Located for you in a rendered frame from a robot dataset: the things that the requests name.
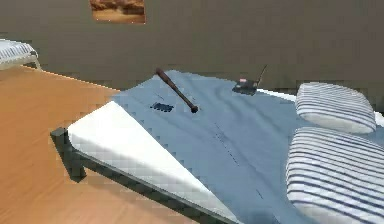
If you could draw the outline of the brown baseball bat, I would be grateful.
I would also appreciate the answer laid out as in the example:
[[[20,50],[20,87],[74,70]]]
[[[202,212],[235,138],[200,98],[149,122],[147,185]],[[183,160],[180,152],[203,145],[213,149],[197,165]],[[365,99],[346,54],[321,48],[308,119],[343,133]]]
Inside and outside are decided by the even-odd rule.
[[[199,108],[194,105],[176,86],[171,78],[160,68],[156,68],[155,73],[165,82],[190,108],[191,113],[197,113]]]

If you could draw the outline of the bed with blue cover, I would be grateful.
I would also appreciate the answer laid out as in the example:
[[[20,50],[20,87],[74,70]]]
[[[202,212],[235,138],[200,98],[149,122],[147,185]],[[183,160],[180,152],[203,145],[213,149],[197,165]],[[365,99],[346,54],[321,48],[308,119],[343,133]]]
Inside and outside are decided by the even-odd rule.
[[[95,171],[151,196],[200,224],[319,224],[287,198],[286,164],[295,131],[324,128],[296,113],[294,95],[232,91],[237,81],[165,73],[199,110],[155,74],[51,137],[74,181]],[[171,112],[150,108],[172,105]],[[343,132],[384,147],[376,131]]]

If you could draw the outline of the black laptop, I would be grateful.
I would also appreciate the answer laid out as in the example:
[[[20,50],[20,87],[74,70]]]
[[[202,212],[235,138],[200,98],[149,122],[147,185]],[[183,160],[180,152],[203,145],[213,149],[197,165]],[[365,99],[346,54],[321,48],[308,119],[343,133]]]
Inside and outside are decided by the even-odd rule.
[[[245,79],[245,78],[239,79],[237,81],[237,83],[235,84],[235,86],[232,88],[232,91],[235,93],[239,93],[239,94],[245,94],[245,95],[253,96],[256,93],[260,83],[262,82],[263,75],[264,75],[267,67],[268,67],[268,65],[265,64],[262,71],[260,72],[257,80],[249,80],[249,79]]]

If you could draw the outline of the framed brown desert picture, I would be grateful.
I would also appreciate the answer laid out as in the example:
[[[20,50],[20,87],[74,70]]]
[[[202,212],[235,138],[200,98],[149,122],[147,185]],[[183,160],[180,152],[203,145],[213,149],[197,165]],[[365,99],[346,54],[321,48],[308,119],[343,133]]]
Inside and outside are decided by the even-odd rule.
[[[89,0],[89,4],[96,21],[146,23],[144,0]]]

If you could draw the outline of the striped white pillow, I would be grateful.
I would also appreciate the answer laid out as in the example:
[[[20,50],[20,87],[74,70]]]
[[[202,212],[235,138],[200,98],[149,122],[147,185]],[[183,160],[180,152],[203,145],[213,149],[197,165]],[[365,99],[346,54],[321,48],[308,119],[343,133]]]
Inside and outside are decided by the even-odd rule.
[[[336,84],[308,82],[298,89],[296,113],[324,128],[349,133],[376,131],[374,110],[360,92]]]
[[[334,130],[295,131],[286,195],[319,224],[384,224],[384,147]]]

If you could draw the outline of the white striped chair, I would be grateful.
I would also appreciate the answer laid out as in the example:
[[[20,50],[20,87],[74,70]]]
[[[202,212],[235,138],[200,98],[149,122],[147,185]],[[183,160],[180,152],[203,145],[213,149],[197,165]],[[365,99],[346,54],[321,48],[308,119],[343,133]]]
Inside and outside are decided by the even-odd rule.
[[[34,63],[38,70],[41,69],[38,53],[30,44],[0,39],[0,70],[27,63]]]

